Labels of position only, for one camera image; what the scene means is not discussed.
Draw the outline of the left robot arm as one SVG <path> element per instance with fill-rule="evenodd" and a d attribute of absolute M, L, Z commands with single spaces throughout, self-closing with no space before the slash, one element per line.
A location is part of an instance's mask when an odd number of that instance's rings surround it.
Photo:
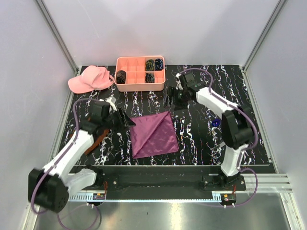
<path fill-rule="evenodd" d="M 76 130 L 69 142 L 56 157 L 42 169 L 32 169 L 28 175 L 28 200 L 31 208 L 35 205 L 59 213 L 66 206 L 70 196 L 84 188 L 100 189 L 104 184 L 102 170 L 86 166 L 78 173 L 70 171 L 83 155 L 91 153 L 110 131 L 120 132 L 135 126 L 122 108 L 115 105 L 115 97 L 93 99 L 91 112 L 78 121 L 76 107 L 73 114 Z"/>

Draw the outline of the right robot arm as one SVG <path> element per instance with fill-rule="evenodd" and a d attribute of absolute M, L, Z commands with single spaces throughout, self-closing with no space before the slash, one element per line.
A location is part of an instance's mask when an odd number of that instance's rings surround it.
<path fill-rule="evenodd" d="M 258 131 L 249 117 L 249 110 L 218 95 L 212 85 L 197 82 L 191 69 L 176 75 L 175 87 L 167 88 L 166 106 L 184 109 L 189 101 L 201 104 L 214 112 L 221 120 L 224 160 L 210 186 L 230 189 L 239 180 L 241 161 L 246 150 L 254 148 L 259 140 Z"/>

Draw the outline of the purple cloth napkin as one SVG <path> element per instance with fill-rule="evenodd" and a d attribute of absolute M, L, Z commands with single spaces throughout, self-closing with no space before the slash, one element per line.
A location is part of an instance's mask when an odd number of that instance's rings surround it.
<path fill-rule="evenodd" d="M 130 128 L 132 157 L 145 157 L 174 153 L 179 150 L 170 112 L 132 117 Z"/>

